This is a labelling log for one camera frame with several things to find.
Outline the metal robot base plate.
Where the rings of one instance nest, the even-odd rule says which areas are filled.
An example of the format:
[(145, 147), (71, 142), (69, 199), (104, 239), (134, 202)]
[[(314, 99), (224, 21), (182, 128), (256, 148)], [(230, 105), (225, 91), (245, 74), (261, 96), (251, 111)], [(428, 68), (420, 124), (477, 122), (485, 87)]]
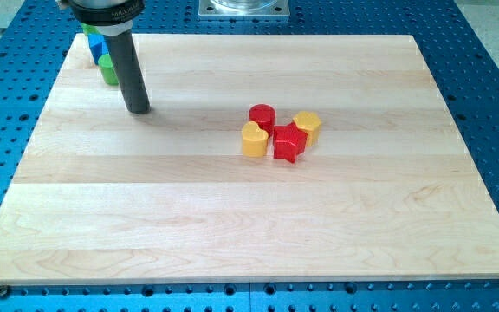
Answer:
[(289, 16), (288, 0), (199, 0), (198, 14), (223, 16)]

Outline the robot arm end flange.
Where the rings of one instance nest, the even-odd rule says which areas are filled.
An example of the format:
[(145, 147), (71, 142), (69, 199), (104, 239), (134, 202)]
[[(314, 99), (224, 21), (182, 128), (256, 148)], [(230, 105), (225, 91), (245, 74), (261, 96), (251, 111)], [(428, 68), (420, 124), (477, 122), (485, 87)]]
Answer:
[(133, 19), (146, 7), (145, 0), (56, 0), (61, 10), (71, 9), (81, 23), (94, 26), (104, 36), (132, 29)]

